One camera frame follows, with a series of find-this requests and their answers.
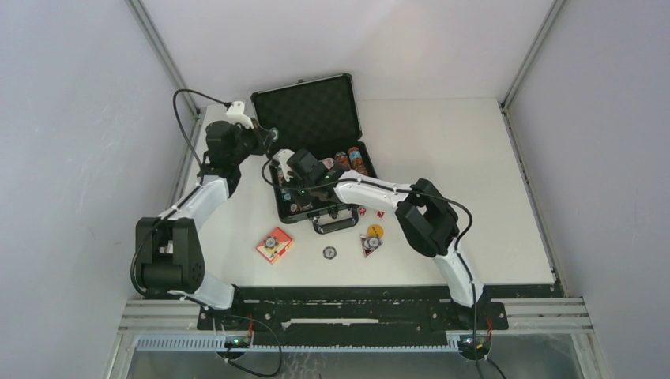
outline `open case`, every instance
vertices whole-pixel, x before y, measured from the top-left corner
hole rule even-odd
[[[349,156],[349,150],[357,148],[368,176],[377,177],[367,148],[360,141],[363,130],[356,111],[352,76],[348,73],[256,92],[251,96],[251,101],[261,127],[279,132],[278,140],[270,145],[271,154],[274,155],[282,148],[293,152],[306,148],[316,159],[321,160],[334,159],[338,152]],[[273,169],[273,182],[280,184],[277,174],[277,169]],[[353,227],[358,223],[357,205],[314,199],[308,207],[301,208],[292,202],[286,191],[275,189],[274,194],[282,223],[311,220],[314,231],[319,234]],[[329,215],[335,220],[340,218],[340,212],[345,209],[351,211],[351,218],[320,223],[320,216]]]

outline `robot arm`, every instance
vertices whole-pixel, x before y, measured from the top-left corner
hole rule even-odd
[[[409,245],[418,253],[433,258],[453,301],[472,307],[480,299],[484,285],[472,270],[462,246],[457,245],[458,215],[441,200],[442,194],[431,182],[419,179],[413,185],[395,184],[354,170],[343,171],[337,166],[328,170],[305,149],[296,153],[280,150],[274,158],[282,166],[289,187],[314,188],[337,183],[317,190],[293,190],[292,199],[306,204],[311,198],[320,197],[392,212]]]

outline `black cable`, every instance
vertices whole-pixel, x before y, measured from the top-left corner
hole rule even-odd
[[[338,180],[336,180],[335,182],[330,182],[330,183],[326,183],[326,184],[320,184],[320,185],[318,185],[318,186],[312,186],[312,187],[292,188],[292,187],[279,186],[279,185],[277,185],[277,184],[274,184],[271,180],[269,180],[269,179],[265,176],[265,168],[268,167],[268,165],[269,165],[271,162],[272,162],[272,160],[271,160],[271,159],[268,159],[268,160],[263,164],[263,167],[261,168],[261,176],[263,177],[263,180],[264,180],[267,184],[269,184],[269,185],[272,186],[273,188],[276,188],[276,189],[279,189],[279,190],[293,190],[293,191],[307,191],[307,190],[312,190],[312,189],[313,189],[313,190],[317,190],[317,189],[319,189],[319,188],[325,188],[325,187],[336,186],[338,183],[356,182],[356,183],[366,184],[366,185],[368,185],[368,186],[377,187],[377,188],[380,188],[380,189],[382,189],[382,190],[386,190],[386,191],[395,191],[395,192],[398,192],[398,193],[407,193],[407,194],[416,195],[416,196],[425,196],[425,197],[429,197],[429,198],[432,198],[432,199],[437,199],[437,200],[441,200],[441,201],[446,201],[447,203],[452,204],[452,205],[456,205],[457,207],[459,207],[460,209],[462,209],[463,212],[465,212],[465,214],[468,215],[468,218],[469,218],[469,220],[468,220],[468,225],[467,225],[467,226],[465,227],[465,229],[464,229],[464,230],[463,230],[463,231],[456,237],[456,242],[454,243],[454,249],[455,249],[456,251],[458,251],[459,244],[461,243],[461,238],[463,238],[463,236],[465,235],[465,233],[467,233],[467,232],[470,230],[470,227],[472,226],[472,213],[471,213],[470,210],[469,210],[467,207],[465,207],[463,204],[459,203],[458,201],[454,201],[454,200],[448,199],[448,198],[446,198],[446,197],[435,196],[435,195],[431,195],[431,194],[429,194],[429,193],[423,193],[423,192],[420,192],[420,191],[414,191],[414,190],[411,190],[411,189],[393,189],[393,188],[391,188],[391,187],[384,186],[384,185],[382,185],[382,184],[378,184],[378,183],[374,183],[374,182],[369,182],[369,181],[366,181],[366,180],[360,180],[360,181],[359,181],[359,179],[357,179],[357,178],[338,179]],[[470,270],[469,270],[468,266],[467,266],[467,265],[465,264],[465,262],[463,261],[463,258],[461,257],[461,255],[458,254],[458,256],[459,256],[459,258],[461,258],[461,262],[463,263],[463,265],[465,266],[465,269],[468,271],[468,274],[470,275],[470,281],[472,281],[472,274],[470,274]]]
[[[277,349],[279,350],[279,364],[277,365],[277,369],[273,373],[257,373],[255,371],[249,370],[244,366],[238,365],[237,363],[233,362],[232,360],[226,358],[226,363],[235,367],[236,369],[240,369],[244,371],[245,373],[250,373],[251,375],[254,375],[256,377],[275,377],[280,371],[281,371],[281,363],[284,360],[284,357],[281,352],[281,343],[279,343],[279,337],[277,337],[277,334],[270,328],[267,324],[260,322],[258,320],[255,320],[251,317],[244,317],[244,316],[238,316],[236,314],[224,314],[222,315],[223,317],[232,317],[232,318],[238,318],[242,320],[247,320],[247,321],[253,321],[254,323],[258,323],[260,325],[263,325],[266,329],[269,330],[270,333],[272,333],[275,341],[277,342]],[[226,352],[224,353],[224,357],[230,352],[230,350],[233,348],[233,346],[230,346]]]
[[[498,373],[500,373],[500,376],[502,377],[502,379],[507,379],[507,377],[505,376],[505,374],[503,373],[503,371],[500,369],[500,367],[498,367],[498,365],[495,364],[495,362],[493,362],[493,361],[492,361],[490,358],[488,358],[488,357],[486,358],[486,360],[487,360],[489,363],[491,363],[491,365],[494,366],[496,370],[498,370]]]
[[[177,96],[182,93],[182,92],[189,92],[189,93],[194,93],[196,95],[200,95],[206,99],[210,99],[213,102],[223,104],[226,108],[229,108],[232,103],[228,101],[221,101],[219,99],[215,99],[211,96],[205,95],[202,92],[194,91],[193,89],[188,89],[188,88],[181,88],[175,91],[175,93],[172,95],[172,110],[175,111],[175,117],[177,118],[177,124],[179,125],[179,131],[182,132],[182,136],[184,137],[184,141],[188,145],[188,148],[193,154],[193,157],[195,158],[195,161],[198,162],[198,168],[202,169],[202,161],[200,160],[200,157],[198,156],[198,153],[195,151],[195,147],[193,146],[193,142],[189,139],[189,137],[186,135],[186,131],[184,130],[184,126],[182,125],[182,119],[179,118],[179,111],[177,111]]]

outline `white table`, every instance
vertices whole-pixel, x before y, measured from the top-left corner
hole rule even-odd
[[[381,179],[414,183],[426,178],[470,209],[474,225],[462,244],[486,284],[553,283],[494,99],[359,101],[358,109],[362,140]],[[198,155],[206,150],[204,127],[224,117],[223,106],[207,108]],[[379,219],[369,210],[357,226],[329,235],[316,234],[310,221],[282,224],[273,189],[261,179],[264,162],[265,157],[252,156],[242,163],[235,194],[200,230],[206,268],[213,275],[259,287],[444,284],[433,261],[406,242],[393,215]],[[197,172],[193,162],[190,183],[196,182]],[[467,216],[459,216],[462,229]],[[364,258],[359,235],[373,223],[384,228],[383,245]],[[271,265],[255,246],[275,227],[291,235],[295,245]],[[331,261],[322,255],[326,246],[337,249]]]

